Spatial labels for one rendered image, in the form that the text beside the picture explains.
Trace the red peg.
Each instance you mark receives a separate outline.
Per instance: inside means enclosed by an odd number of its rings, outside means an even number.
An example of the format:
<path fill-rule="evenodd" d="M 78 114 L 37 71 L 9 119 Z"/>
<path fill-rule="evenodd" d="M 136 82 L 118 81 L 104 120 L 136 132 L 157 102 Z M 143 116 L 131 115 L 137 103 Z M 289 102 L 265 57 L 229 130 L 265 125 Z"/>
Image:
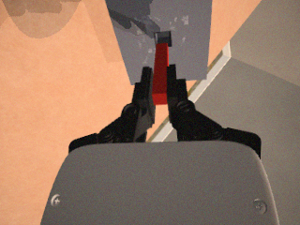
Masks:
<path fill-rule="evenodd" d="M 152 97 L 154 105 L 167 105 L 167 67 L 169 66 L 168 43 L 156 46 Z"/>

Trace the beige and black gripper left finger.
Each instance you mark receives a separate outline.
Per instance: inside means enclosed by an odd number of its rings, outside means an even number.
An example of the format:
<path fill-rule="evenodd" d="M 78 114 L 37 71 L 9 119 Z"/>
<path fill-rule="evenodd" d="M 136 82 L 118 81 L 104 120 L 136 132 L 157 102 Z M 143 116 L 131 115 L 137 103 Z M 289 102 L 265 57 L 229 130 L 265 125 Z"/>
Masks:
<path fill-rule="evenodd" d="M 147 130 L 153 128 L 156 119 L 156 105 L 152 97 L 153 77 L 153 69 L 143 67 L 141 82 L 135 82 L 131 103 L 123 107 L 121 115 L 99 133 L 73 140 L 68 152 L 97 143 L 146 143 Z"/>

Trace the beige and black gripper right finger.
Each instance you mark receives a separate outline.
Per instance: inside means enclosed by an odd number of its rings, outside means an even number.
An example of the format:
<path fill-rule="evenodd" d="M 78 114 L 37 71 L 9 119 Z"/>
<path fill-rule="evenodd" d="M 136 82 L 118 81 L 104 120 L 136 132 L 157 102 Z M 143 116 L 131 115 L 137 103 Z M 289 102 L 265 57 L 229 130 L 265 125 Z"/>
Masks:
<path fill-rule="evenodd" d="M 177 141 L 232 141 L 251 147 L 261 159 L 262 142 L 257 134 L 223 128 L 195 109 L 194 103 L 188 100 L 186 79 L 176 80 L 175 64 L 167 67 L 167 103 L 170 124 L 176 129 Z"/>

